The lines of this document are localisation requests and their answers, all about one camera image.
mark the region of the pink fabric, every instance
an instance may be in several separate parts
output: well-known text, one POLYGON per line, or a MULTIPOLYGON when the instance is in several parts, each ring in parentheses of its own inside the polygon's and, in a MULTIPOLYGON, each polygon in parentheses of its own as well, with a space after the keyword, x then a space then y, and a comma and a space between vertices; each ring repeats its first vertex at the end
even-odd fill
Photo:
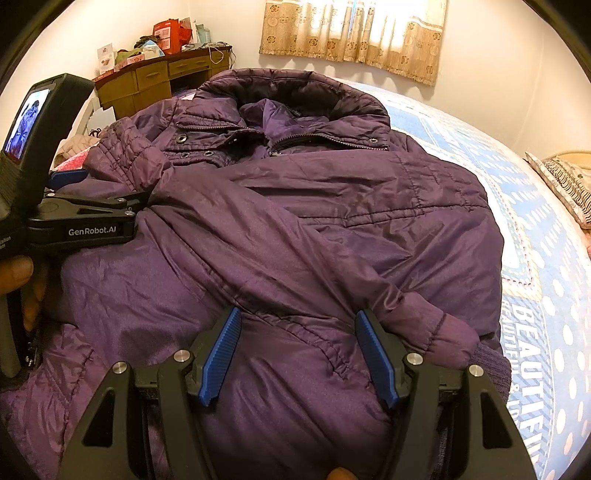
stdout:
POLYGON ((86 160, 88 156, 88 151, 92 147, 87 148, 86 150, 77 153, 73 157, 68 158, 65 162, 60 163, 54 170, 56 171, 66 171, 66 170, 78 170, 82 168, 82 164, 86 160))

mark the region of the wooden desk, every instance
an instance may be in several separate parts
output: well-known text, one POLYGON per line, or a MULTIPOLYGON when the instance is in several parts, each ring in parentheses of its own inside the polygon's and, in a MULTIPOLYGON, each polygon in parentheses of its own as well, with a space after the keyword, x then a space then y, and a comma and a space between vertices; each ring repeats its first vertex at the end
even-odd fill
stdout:
POLYGON ((200 48, 128 65, 95 82, 100 105, 113 107, 115 118, 131 116, 173 92, 199 87, 230 68, 232 47, 200 48))

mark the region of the ribbed knit cuff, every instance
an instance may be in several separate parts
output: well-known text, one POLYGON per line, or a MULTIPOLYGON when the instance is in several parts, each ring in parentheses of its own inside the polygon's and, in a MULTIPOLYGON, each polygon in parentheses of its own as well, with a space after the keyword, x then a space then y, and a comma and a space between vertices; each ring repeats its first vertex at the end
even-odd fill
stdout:
POLYGON ((480 365, 495 384, 504 402, 509 398, 511 364, 502 353, 479 343, 470 357, 470 364, 480 365))

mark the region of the blue bedspread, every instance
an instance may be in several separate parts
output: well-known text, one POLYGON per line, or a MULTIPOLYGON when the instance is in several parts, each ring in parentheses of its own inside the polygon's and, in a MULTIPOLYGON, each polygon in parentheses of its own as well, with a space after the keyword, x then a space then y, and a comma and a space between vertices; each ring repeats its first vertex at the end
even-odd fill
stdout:
POLYGON ((345 82, 378 98, 393 129, 474 172, 505 238, 502 345, 508 408, 538 479, 558 479, 591 432, 591 262, 567 210, 519 156, 420 102, 345 82))

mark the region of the red bag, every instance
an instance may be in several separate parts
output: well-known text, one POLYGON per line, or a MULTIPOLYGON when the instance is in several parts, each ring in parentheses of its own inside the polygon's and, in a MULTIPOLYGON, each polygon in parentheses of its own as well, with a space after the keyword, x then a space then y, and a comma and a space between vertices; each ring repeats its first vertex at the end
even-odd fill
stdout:
POLYGON ((189 19, 179 22, 178 18, 169 18, 154 25, 153 35, 160 36, 158 46, 165 54, 171 55, 180 52, 181 47, 191 41, 193 30, 189 19))

